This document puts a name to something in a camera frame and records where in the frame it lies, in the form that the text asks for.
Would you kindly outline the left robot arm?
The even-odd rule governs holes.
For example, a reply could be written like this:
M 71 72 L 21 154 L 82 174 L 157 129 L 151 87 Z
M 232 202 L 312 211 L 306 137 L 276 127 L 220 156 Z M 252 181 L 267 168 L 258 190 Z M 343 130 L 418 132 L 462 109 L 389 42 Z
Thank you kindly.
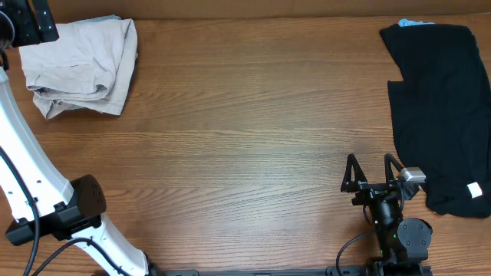
M 121 115 L 137 59 L 137 30 L 116 15 L 54 22 L 46 1 L 1 3 L 1 47 L 16 48 L 26 86 L 42 115 L 89 109 Z M 52 235 L 78 246 L 109 275 L 157 275 L 159 269 L 120 233 L 107 215 L 92 175 L 66 179 L 51 163 L 16 104 L 1 58 L 1 187 L 13 222 L 13 245 Z

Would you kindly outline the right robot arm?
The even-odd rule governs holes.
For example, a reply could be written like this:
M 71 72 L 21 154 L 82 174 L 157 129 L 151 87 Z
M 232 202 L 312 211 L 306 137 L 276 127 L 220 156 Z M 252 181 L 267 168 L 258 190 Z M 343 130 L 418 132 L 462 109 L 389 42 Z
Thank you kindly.
M 373 230 L 346 242 L 335 260 L 336 275 L 432 276 L 429 257 L 431 225 L 419 218 L 404 218 L 405 202 L 424 184 L 426 176 L 417 167 L 402 166 L 391 154 L 384 156 L 385 181 L 370 184 L 354 154 L 347 157 L 341 191 L 353 193 L 353 205 L 363 207 L 365 220 Z M 342 267 L 342 253 L 353 243 L 375 235 L 380 247 L 378 257 L 368 258 L 360 267 Z

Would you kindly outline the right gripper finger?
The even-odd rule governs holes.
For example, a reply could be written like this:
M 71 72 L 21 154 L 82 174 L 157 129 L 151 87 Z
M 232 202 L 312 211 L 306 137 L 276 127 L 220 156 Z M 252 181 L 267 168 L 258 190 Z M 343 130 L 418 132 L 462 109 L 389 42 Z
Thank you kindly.
M 400 172 L 404 167 L 390 153 L 384 155 L 385 182 L 390 184 L 394 178 L 393 168 Z
M 341 183 L 341 192 L 358 192 L 367 186 L 367 178 L 364 175 L 355 155 L 349 154 L 346 169 Z

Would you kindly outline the beige khaki shorts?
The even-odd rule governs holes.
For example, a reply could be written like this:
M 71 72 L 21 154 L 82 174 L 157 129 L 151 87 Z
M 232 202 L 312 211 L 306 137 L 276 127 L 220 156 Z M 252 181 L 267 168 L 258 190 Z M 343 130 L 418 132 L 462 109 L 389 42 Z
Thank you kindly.
M 26 87 L 46 119 L 85 108 L 120 116 L 137 60 L 132 19 L 57 24 L 59 39 L 19 48 Z

